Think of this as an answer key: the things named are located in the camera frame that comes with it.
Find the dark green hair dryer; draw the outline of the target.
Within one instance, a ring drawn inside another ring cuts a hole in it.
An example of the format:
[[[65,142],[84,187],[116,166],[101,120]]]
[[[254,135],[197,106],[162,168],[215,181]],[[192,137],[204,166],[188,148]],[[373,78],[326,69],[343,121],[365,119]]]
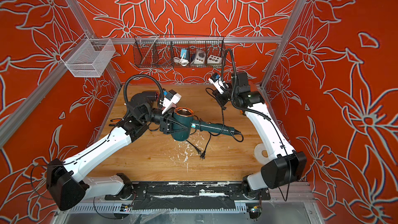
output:
[[[205,122],[195,120],[192,110],[184,107],[175,108],[171,118],[167,121],[167,130],[175,141],[185,141],[191,135],[191,130],[210,132],[214,135],[236,136],[241,132],[225,124]]]

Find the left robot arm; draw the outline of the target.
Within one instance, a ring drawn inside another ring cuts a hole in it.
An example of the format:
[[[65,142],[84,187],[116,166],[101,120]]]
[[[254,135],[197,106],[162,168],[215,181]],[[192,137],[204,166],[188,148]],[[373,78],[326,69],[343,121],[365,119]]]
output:
[[[147,78],[157,86],[157,91],[144,91],[128,97],[129,83]],[[59,210],[72,209],[82,200],[112,195],[126,200],[135,194],[131,180],[123,173],[109,177],[89,177],[89,173],[121,148],[138,140],[148,129],[149,123],[162,125],[166,114],[177,105],[181,95],[166,91],[153,77],[133,75],[123,86],[126,113],[110,133],[85,150],[64,160],[58,158],[45,165],[46,189]]]

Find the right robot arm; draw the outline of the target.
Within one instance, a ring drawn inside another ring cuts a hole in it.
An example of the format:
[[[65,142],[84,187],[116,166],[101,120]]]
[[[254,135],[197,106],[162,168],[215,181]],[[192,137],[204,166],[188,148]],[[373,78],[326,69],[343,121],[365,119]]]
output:
[[[301,180],[307,163],[306,155],[296,151],[285,139],[271,118],[261,93],[251,90],[247,73],[237,71],[232,49],[226,49],[225,55],[231,58],[231,85],[225,84],[223,74],[213,76],[211,83],[224,100],[231,102],[251,121],[268,155],[266,164],[259,172],[243,178],[243,194],[252,196],[264,189],[280,189]]]

